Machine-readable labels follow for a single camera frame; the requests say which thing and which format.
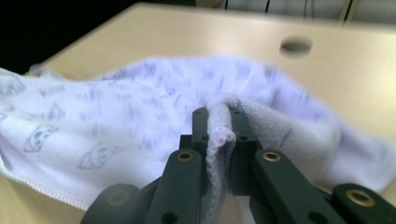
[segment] table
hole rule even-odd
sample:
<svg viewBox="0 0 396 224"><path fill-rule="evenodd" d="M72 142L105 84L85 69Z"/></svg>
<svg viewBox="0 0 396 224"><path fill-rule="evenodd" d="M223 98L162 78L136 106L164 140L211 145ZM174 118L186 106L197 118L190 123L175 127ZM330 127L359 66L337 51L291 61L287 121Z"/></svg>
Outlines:
<svg viewBox="0 0 396 224"><path fill-rule="evenodd" d="M309 39L311 51L280 52L290 36ZM396 141L396 31L389 27L137 4L45 64L65 77L88 79L153 55L219 53L276 63L349 123ZM83 216L3 177L0 186L0 223L79 223ZM382 195L396 204L396 181ZM234 209L228 203L223 223L239 223Z"/></svg>

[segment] round hole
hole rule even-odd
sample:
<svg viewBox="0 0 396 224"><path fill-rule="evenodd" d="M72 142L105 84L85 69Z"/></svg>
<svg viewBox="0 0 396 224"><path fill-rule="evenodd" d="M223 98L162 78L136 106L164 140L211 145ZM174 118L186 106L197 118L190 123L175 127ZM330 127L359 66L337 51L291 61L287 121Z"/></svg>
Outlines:
<svg viewBox="0 0 396 224"><path fill-rule="evenodd" d="M280 156L275 152L265 152L262 157L267 161L280 161Z"/></svg>
<svg viewBox="0 0 396 224"><path fill-rule="evenodd" d="M167 212L163 214L161 221L163 224L175 224L177 223L178 216L173 212Z"/></svg>
<svg viewBox="0 0 396 224"><path fill-rule="evenodd" d="M177 159L180 161L192 160L192 154L190 152L181 152L177 154Z"/></svg>
<svg viewBox="0 0 396 224"><path fill-rule="evenodd" d="M375 205L374 198L360 189L349 189L346 191L346 196L350 201L361 206L372 207Z"/></svg>
<svg viewBox="0 0 396 224"><path fill-rule="evenodd" d="M312 49L312 41L306 37L288 37L280 44L280 51L288 55L306 55Z"/></svg>
<svg viewBox="0 0 396 224"><path fill-rule="evenodd" d="M315 224L327 224L329 221L321 213L311 212L308 214L309 219Z"/></svg>
<svg viewBox="0 0 396 224"><path fill-rule="evenodd" d="M111 206L119 206L127 202L130 196L130 193L125 189L116 189L108 195L107 203Z"/></svg>
<svg viewBox="0 0 396 224"><path fill-rule="evenodd" d="M239 136L239 140L241 141L247 141L248 138L246 136Z"/></svg>

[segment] dark background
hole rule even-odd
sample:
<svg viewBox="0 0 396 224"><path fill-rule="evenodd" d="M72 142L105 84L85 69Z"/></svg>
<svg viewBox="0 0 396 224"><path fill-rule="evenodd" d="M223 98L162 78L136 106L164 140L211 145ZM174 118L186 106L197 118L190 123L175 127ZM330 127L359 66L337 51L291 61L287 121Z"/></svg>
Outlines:
<svg viewBox="0 0 396 224"><path fill-rule="evenodd" d="M0 0L0 67L23 74L138 0ZM194 6L193 0L145 2Z"/></svg>

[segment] white cloth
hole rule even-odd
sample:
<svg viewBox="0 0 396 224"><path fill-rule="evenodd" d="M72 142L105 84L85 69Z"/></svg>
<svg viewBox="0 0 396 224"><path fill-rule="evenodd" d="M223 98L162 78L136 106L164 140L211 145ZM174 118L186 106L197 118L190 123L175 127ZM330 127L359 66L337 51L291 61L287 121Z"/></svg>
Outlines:
<svg viewBox="0 0 396 224"><path fill-rule="evenodd" d="M191 113L206 106L211 197L221 206L235 141L227 106L243 110L265 148L285 152L318 185L379 191L396 176L394 144L349 127L275 66L237 56L151 58L95 80L0 70L0 172L87 209L107 186L139 188L162 174Z"/></svg>

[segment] table top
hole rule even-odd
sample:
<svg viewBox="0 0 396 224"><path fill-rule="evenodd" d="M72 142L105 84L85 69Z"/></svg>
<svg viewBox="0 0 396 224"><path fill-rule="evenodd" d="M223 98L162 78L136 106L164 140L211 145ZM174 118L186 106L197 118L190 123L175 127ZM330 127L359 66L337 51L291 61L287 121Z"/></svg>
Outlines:
<svg viewBox="0 0 396 224"><path fill-rule="evenodd" d="M308 53L279 50L296 36L312 44ZM275 63L347 122L396 141L396 29L391 27L136 4L45 64L67 78L88 79L151 56L224 53ZM83 216L3 177L0 186L9 191L0 194L1 223L79 223ZM382 195L396 204L396 181Z"/></svg>

